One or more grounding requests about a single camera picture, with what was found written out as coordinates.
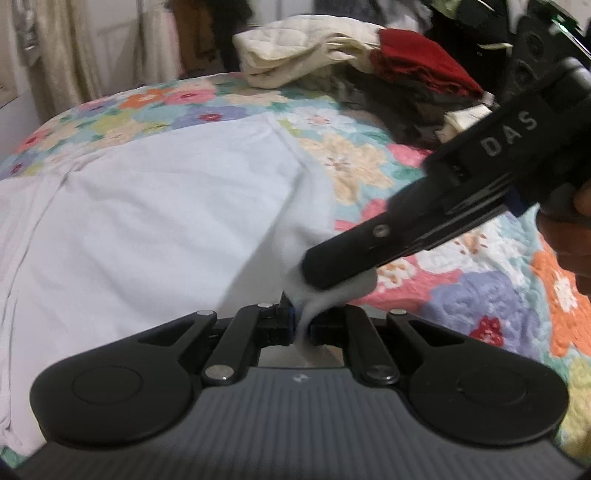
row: finger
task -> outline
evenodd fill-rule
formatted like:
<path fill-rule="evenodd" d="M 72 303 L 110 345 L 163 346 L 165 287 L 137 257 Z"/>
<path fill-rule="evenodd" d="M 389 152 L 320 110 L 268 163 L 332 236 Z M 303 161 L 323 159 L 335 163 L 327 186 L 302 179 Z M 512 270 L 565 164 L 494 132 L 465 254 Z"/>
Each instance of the finger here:
<path fill-rule="evenodd" d="M 591 278 L 591 255 L 558 254 L 557 260 L 561 268 Z"/>
<path fill-rule="evenodd" d="M 591 278 L 577 276 L 577 290 L 583 295 L 591 295 Z"/>
<path fill-rule="evenodd" d="M 536 224 L 556 253 L 591 255 L 591 229 L 552 220 L 541 212 L 538 212 Z"/>
<path fill-rule="evenodd" d="M 591 180 L 587 181 L 575 194 L 573 204 L 581 215 L 591 216 Z"/>

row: white sheet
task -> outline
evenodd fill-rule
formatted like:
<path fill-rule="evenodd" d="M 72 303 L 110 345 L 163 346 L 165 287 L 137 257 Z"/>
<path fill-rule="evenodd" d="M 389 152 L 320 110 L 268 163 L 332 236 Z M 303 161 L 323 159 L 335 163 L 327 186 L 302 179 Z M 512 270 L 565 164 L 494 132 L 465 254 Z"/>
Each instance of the white sheet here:
<path fill-rule="evenodd" d="M 308 179 L 313 208 L 294 210 Z M 278 299 L 298 249 L 330 235 L 332 192 L 324 168 L 266 115 L 0 182 L 0 442 L 26 455 L 42 445 L 28 393 L 50 364 L 195 310 L 229 316 Z M 307 240 L 279 242 L 291 253 L 278 253 L 276 223 Z"/>

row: pink flower pattern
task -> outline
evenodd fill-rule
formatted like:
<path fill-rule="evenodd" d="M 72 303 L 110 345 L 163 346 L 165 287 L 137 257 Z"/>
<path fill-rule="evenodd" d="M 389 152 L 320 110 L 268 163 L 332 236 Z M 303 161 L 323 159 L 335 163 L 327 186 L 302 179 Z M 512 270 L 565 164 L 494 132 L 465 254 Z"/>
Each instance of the pink flower pattern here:
<path fill-rule="evenodd" d="M 386 209 L 386 201 L 382 199 L 371 200 L 361 212 L 361 221 L 379 215 Z M 356 224 L 346 220 L 337 220 L 335 230 L 345 231 Z M 357 305 L 370 304 L 381 310 L 405 309 L 409 312 L 417 312 L 431 300 L 431 290 L 439 285 L 453 284 L 462 275 L 461 270 L 452 270 L 442 274 L 433 274 L 422 270 L 414 256 L 405 258 L 414 267 L 412 278 L 401 278 L 400 286 L 391 288 L 382 282 L 378 282 L 377 288 L 366 297 L 353 302 Z"/>
<path fill-rule="evenodd" d="M 206 103 L 216 97 L 216 91 L 211 89 L 186 90 L 174 92 L 164 98 L 166 105 L 188 105 L 190 103 Z"/>
<path fill-rule="evenodd" d="M 29 150 L 29 148 L 34 147 L 37 145 L 41 140 L 43 140 L 47 135 L 49 135 L 50 131 L 48 129 L 37 130 L 35 133 L 30 135 L 21 145 L 17 148 L 16 155 L 23 153 L 25 150 Z"/>
<path fill-rule="evenodd" d="M 387 149 L 390 150 L 390 153 L 394 155 L 394 158 L 399 163 L 413 168 L 419 168 L 423 160 L 431 154 L 430 150 L 408 147 L 406 145 L 390 144 L 387 146 Z"/>

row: gray striped surface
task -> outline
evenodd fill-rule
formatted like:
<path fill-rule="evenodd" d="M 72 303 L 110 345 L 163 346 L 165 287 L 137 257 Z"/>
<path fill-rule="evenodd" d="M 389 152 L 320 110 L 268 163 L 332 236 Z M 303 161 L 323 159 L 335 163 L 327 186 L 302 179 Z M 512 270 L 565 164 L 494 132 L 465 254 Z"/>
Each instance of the gray striped surface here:
<path fill-rule="evenodd" d="M 251 368 L 205 390 L 184 421 L 141 445 L 86 452 L 50 443 L 24 480 L 573 480 L 550 442 L 479 450 L 421 425 L 392 390 L 347 369 Z"/>

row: bedspread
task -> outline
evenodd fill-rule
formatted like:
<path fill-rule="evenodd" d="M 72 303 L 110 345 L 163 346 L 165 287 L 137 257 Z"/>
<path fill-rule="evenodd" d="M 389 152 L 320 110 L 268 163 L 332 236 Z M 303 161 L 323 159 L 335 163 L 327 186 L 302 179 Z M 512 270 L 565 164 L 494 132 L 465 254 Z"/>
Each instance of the bedspread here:
<path fill-rule="evenodd" d="M 65 112 L 0 164 L 0 180 L 159 132 L 264 111 L 331 175 L 336 230 L 380 213 L 386 198 L 421 177 L 428 152 L 393 144 L 372 115 L 344 111 L 321 92 L 256 90 L 240 74 L 222 74 L 143 87 Z M 507 213 L 433 251 L 394 261 L 379 269 L 377 289 L 361 303 L 411 310 L 552 367 L 568 382 L 571 398 L 557 440 L 566 453 L 587 460 L 591 303 L 558 266 L 534 217 L 534 210 L 521 219 Z"/>

